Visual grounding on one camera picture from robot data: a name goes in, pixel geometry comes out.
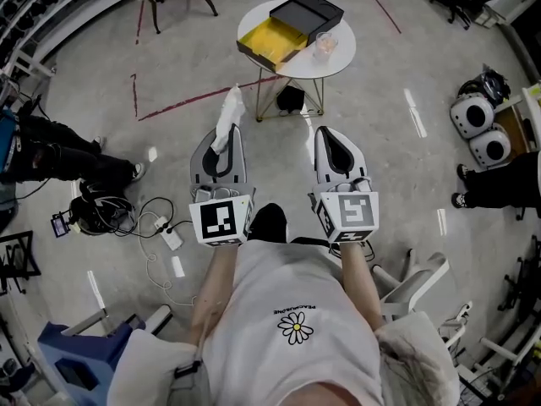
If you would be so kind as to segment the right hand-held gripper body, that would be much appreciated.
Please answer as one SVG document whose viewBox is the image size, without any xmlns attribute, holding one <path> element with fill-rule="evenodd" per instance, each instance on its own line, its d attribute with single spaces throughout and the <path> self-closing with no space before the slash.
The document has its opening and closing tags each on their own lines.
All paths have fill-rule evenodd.
<svg viewBox="0 0 541 406">
<path fill-rule="evenodd" d="M 365 241 L 380 228 L 379 193 L 369 177 L 317 184 L 311 196 L 330 244 Z"/>
</svg>

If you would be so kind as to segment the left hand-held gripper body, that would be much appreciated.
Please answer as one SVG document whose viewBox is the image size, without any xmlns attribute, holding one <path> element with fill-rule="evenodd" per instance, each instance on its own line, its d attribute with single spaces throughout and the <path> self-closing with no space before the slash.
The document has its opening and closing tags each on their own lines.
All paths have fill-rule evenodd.
<svg viewBox="0 0 541 406">
<path fill-rule="evenodd" d="M 200 244 L 221 247 L 244 243 L 249 235 L 255 187 L 250 184 L 194 184 L 191 221 Z"/>
</svg>

